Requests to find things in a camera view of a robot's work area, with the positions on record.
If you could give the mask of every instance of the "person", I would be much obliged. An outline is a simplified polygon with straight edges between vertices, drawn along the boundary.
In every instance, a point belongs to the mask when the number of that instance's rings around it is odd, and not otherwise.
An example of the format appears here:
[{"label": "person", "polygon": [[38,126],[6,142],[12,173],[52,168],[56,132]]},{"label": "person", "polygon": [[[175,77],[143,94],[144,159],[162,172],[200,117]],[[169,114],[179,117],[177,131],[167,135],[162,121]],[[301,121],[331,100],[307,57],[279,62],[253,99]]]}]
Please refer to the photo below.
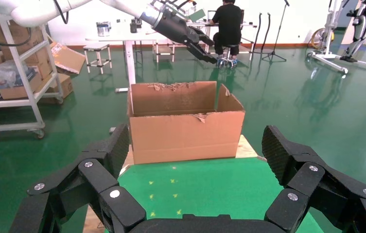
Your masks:
[{"label": "person", "polygon": [[230,52],[233,63],[237,64],[237,54],[239,54],[239,44],[242,39],[242,10],[234,5],[235,2],[236,0],[223,0],[223,5],[217,9],[213,19],[210,20],[210,25],[219,24],[219,32],[213,37],[214,48],[219,55],[217,64],[223,57],[224,45],[237,45],[231,48]]}]

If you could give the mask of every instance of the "white metal rack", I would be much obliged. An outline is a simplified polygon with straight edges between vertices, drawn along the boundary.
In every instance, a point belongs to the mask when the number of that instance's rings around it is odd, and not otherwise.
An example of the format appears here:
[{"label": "white metal rack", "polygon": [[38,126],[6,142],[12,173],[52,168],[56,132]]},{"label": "white metal rack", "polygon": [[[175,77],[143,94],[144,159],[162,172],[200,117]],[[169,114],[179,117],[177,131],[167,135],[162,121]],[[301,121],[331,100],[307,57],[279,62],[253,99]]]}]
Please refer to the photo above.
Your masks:
[{"label": "white metal rack", "polygon": [[[14,44],[14,40],[11,36],[10,29],[8,27],[8,20],[11,20],[8,16],[0,15],[0,25],[1,29],[4,33],[5,39],[8,44]],[[48,42],[47,33],[45,31],[45,26],[40,26],[44,41],[34,46],[32,49],[23,53],[21,56],[18,54],[16,47],[10,47],[11,54],[16,63],[19,75],[21,77],[22,83],[24,85],[25,91],[27,92],[28,98],[25,100],[0,100],[0,108],[4,107],[18,107],[18,106],[31,106],[33,109],[36,122],[28,122],[28,123],[20,123],[20,124],[4,124],[0,125],[0,131],[11,131],[11,130],[27,130],[30,132],[34,132],[37,134],[38,138],[44,137],[44,127],[45,123],[41,117],[41,113],[38,109],[37,102],[40,98],[57,98],[60,103],[62,103],[62,88],[61,83],[58,78],[57,68],[54,64],[54,58],[51,53],[51,47]],[[41,48],[47,48],[48,57],[50,59],[50,63],[52,66],[52,74],[51,78],[47,81],[47,83],[42,87],[41,90],[33,93],[33,90],[30,87],[30,83],[27,79],[27,76],[24,72],[22,61],[24,61],[29,56],[33,55],[35,52],[39,51]],[[58,92],[56,93],[45,93],[53,81],[57,82]]]}]

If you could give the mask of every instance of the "black hose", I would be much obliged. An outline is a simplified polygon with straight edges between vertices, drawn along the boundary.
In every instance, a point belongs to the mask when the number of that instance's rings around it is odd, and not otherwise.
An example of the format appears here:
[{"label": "black hose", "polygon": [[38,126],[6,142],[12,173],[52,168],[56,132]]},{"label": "black hose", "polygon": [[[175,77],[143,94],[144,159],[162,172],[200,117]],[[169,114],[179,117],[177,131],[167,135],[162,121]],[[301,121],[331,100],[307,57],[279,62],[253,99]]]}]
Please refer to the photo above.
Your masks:
[{"label": "black hose", "polygon": [[256,39],[254,40],[254,46],[253,46],[253,51],[252,52],[254,52],[254,49],[256,48],[257,39],[259,38],[260,28],[261,28],[261,13],[259,14],[259,28],[257,29]]},{"label": "black hose", "polygon": [[31,28],[28,28],[28,39],[25,40],[24,42],[19,43],[19,44],[4,44],[4,43],[0,43],[0,46],[17,47],[17,46],[21,46],[21,45],[26,44],[30,40],[31,40]]},{"label": "black hose", "polygon": [[264,45],[266,45],[266,39],[267,39],[267,35],[269,34],[270,24],[271,24],[270,13],[267,13],[267,14],[269,15],[269,26],[267,27],[266,36],[264,36],[263,45],[261,46],[262,53],[263,53]]},{"label": "black hose", "polygon": [[58,11],[60,12],[61,18],[65,24],[68,24],[68,12],[66,12],[66,17],[64,18],[64,13],[61,10],[60,4],[58,4],[57,0],[54,0],[54,4],[57,6]]}]

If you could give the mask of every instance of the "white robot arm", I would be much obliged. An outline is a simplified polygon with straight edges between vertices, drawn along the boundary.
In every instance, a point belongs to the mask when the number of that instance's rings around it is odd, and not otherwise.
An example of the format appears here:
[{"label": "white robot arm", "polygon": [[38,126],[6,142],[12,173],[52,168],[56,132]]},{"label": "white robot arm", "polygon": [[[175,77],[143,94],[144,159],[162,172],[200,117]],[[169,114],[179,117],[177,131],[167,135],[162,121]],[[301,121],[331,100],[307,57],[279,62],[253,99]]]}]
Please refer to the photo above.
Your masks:
[{"label": "white robot arm", "polygon": [[[62,13],[80,7],[91,0],[0,0],[0,14],[10,15],[23,27],[44,24]],[[199,45],[204,41],[209,46],[213,41],[201,30],[188,27],[186,22],[167,7],[157,9],[150,4],[135,4],[132,0],[101,0],[105,4],[149,23],[152,28],[169,38],[187,46],[195,57],[215,64],[217,60]]]}]

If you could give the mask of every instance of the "tripod stand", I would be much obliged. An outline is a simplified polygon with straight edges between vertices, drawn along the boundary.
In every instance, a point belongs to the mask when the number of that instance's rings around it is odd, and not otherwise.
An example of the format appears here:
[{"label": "tripod stand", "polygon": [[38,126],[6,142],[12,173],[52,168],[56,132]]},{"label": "tripod stand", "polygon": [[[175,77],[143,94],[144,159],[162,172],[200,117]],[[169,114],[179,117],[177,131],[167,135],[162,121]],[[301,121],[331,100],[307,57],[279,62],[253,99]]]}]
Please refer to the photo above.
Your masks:
[{"label": "tripod stand", "polygon": [[277,32],[277,38],[276,38],[276,42],[274,44],[274,48],[273,51],[271,53],[268,53],[265,57],[262,58],[263,61],[267,61],[267,62],[273,62],[273,57],[276,56],[278,58],[281,59],[281,61],[276,61],[276,62],[286,62],[287,59],[283,58],[279,55],[276,54],[276,46],[277,46],[277,41],[279,39],[279,34],[280,34],[280,29],[281,29],[281,24],[283,23],[283,18],[284,18],[284,13],[286,12],[286,7],[290,6],[289,2],[287,0],[285,1],[285,5],[284,5],[284,9],[283,9],[283,15],[281,16],[281,22],[280,22],[280,26],[279,26],[279,31]]}]

